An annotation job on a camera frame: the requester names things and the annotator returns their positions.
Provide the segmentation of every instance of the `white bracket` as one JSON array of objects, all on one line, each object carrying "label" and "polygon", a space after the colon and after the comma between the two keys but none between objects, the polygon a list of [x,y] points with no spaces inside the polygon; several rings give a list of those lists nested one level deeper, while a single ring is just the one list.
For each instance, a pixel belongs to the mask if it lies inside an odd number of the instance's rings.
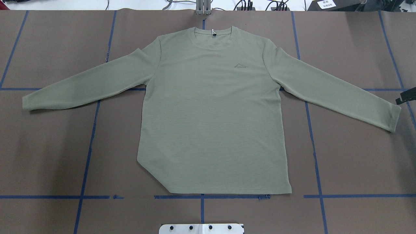
[{"label": "white bracket", "polygon": [[244,234],[243,224],[164,224],[159,234]]},{"label": "white bracket", "polygon": [[211,0],[196,0],[197,15],[211,15]]}]

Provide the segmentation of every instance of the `torn blue tape piece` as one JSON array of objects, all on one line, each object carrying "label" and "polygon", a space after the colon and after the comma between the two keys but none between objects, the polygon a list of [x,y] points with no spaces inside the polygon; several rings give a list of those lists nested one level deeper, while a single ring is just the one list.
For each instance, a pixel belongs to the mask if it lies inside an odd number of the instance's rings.
[{"label": "torn blue tape piece", "polygon": [[264,200],[264,199],[270,199],[270,195],[266,194],[266,195],[259,195],[259,200]]}]

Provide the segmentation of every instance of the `shirt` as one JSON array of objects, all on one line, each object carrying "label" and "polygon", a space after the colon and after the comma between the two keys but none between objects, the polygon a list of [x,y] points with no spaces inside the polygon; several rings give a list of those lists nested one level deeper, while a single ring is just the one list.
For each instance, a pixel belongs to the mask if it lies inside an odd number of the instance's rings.
[{"label": "shirt", "polygon": [[270,39],[234,26],[215,32],[160,35],[142,50],[24,96],[23,109],[76,107],[145,84],[137,160],[181,194],[291,193],[281,87],[395,131],[399,106],[289,56]]}]

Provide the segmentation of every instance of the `shirt's right sleeve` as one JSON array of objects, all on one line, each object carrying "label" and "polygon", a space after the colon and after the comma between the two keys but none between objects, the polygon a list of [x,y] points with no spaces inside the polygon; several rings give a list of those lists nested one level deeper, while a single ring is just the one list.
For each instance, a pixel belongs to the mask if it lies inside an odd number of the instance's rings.
[{"label": "shirt's right sleeve", "polygon": [[272,80],[294,96],[395,131],[400,106],[288,55],[271,40],[265,44],[263,61]]},{"label": "shirt's right sleeve", "polygon": [[101,64],[22,98],[24,110],[66,109],[147,84],[161,59],[159,38],[129,55]]}]

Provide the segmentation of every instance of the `crew neckline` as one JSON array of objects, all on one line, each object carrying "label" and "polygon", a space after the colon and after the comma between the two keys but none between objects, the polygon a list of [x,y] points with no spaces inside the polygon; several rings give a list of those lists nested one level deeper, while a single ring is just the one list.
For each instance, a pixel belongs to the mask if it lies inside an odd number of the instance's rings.
[{"label": "crew neckline", "polygon": [[222,50],[227,48],[228,46],[230,46],[231,44],[233,44],[235,38],[237,37],[238,34],[238,28],[231,26],[227,29],[223,29],[223,30],[215,30],[215,33],[217,35],[226,35],[226,34],[230,34],[230,39],[221,45],[215,45],[215,46],[211,46],[211,45],[206,45],[204,43],[202,43],[200,40],[196,39],[195,37],[195,33],[200,33],[200,34],[206,34],[206,35],[211,35],[212,31],[211,30],[204,30],[204,29],[199,29],[197,27],[191,27],[188,29],[188,35],[191,38],[192,43],[194,43],[195,46],[203,48],[203,49],[208,49],[208,50]]}]

